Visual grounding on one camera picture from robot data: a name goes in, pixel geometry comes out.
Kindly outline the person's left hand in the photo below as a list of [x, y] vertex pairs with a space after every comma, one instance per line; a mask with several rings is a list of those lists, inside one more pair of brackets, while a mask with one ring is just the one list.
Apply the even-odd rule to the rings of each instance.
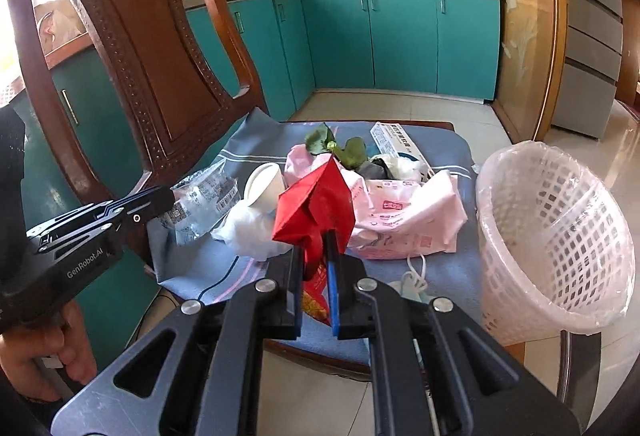
[[64, 326], [29, 329], [20, 325], [1, 335], [2, 370], [14, 390], [30, 400], [53, 402], [61, 398], [36, 366], [37, 359], [58, 356], [67, 375], [82, 385], [98, 372], [79, 305], [70, 301], [61, 315]]

